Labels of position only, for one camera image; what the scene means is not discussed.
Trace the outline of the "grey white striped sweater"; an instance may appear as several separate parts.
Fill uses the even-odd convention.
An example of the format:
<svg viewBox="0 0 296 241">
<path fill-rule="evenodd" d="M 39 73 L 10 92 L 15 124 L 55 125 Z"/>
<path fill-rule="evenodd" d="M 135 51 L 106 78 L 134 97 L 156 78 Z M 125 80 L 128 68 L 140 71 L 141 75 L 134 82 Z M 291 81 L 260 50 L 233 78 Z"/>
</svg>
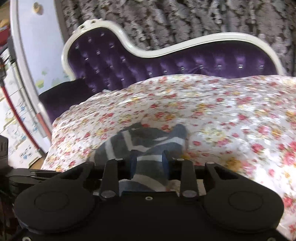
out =
<svg viewBox="0 0 296 241">
<path fill-rule="evenodd" d="M 119 182 L 119 192 L 170 191 L 173 189 L 173 184 L 165 177 L 162 153 L 168 151 L 173 158 L 180 158 L 185 150 L 187 134 L 185 126 L 181 124 L 165 132 L 135 123 L 105 141 L 92 151 L 87 159 L 96 167 L 104 168 L 108 160 L 127 159 L 130 157 L 130 152 L 135 150 L 137 170 L 132 180 Z"/>
</svg>

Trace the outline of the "grey damask curtain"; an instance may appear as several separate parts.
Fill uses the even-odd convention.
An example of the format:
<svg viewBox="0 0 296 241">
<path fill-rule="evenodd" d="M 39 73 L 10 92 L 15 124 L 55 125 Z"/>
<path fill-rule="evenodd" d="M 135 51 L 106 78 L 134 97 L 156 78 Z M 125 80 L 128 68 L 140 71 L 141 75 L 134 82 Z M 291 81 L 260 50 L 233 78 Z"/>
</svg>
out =
<svg viewBox="0 0 296 241">
<path fill-rule="evenodd" d="M 295 1 L 62 1 L 61 7 L 69 33 L 87 20 L 109 20 L 145 50 L 214 33 L 250 34 L 267 42 L 285 73 L 295 75 Z"/>
</svg>

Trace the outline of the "white cabinet with stickers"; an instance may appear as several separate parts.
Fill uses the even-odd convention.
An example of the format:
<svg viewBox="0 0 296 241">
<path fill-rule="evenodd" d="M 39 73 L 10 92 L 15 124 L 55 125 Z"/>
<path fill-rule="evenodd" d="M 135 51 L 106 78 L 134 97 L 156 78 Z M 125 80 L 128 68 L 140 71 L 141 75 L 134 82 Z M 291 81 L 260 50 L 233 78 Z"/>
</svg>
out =
<svg viewBox="0 0 296 241">
<path fill-rule="evenodd" d="M 69 80 L 61 55 L 69 38 L 60 1 L 8 1 L 10 35 L 16 64 L 29 103 L 37 121 L 35 142 L 44 154 L 51 146 L 52 124 L 39 95 Z"/>
</svg>

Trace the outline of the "floral bed sheet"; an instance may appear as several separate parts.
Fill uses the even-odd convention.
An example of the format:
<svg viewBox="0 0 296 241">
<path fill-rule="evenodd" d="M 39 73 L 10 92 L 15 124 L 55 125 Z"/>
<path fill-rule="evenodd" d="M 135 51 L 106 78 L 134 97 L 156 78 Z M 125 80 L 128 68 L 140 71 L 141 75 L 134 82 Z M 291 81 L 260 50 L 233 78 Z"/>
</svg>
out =
<svg viewBox="0 0 296 241">
<path fill-rule="evenodd" d="M 218 163 L 275 191 L 284 204 L 278 230 L 295 239 L 295 78 L 205 75 L 154 77 L 104 90 L 71 106 L 53 123 L 42 169 L 67 171 L 135 123 L 187 130 L 180 158 Z"/>
</svg>

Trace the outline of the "purple tufted headboard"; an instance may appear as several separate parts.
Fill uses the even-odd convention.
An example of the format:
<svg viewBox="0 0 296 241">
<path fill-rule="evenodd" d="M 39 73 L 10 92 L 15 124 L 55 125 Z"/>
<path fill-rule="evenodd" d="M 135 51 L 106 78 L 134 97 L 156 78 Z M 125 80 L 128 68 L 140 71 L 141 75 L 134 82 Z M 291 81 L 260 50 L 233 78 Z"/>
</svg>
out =
<svg viewBox="0 0 296 241">
<path fill-rule="evenodd" d="M 276 52 L 250 34 L 216 33 L 143 50 L 118 24 L 101 19 L 85 21 L 73 32 L 61 63 L 69 81 L 39 95 L 50 122 L 103 90 L 120 90 L 152 77 L 201 74 L 231 79 L 285 74 Z"/>
</svg>

